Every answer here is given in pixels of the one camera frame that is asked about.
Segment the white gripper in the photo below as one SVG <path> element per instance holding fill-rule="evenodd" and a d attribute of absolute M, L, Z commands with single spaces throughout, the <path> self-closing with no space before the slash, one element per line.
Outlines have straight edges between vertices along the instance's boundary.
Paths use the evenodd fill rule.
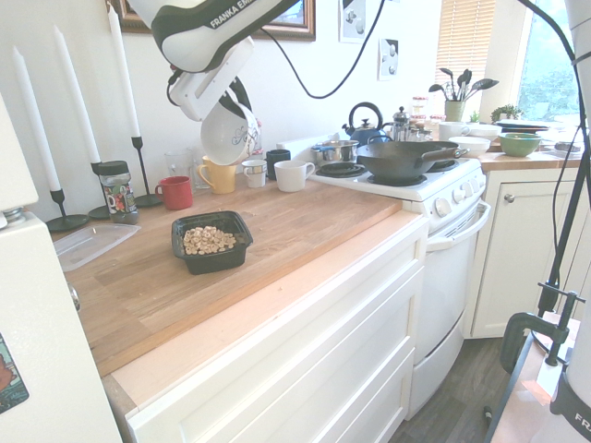
<path fill-rule="evenodd" d="M 173 75 L 175 82 L 167 92 L 171 103 L 194 121 L 202 121 L 219 100 L 232 113 L 242 113 L 241 106 L 251 112 L 252 106 L 238 73 L 253 52 L 254 41 L 246 37 L 228 51 L 218 67 L 209 72 L 176 71 Z"/>

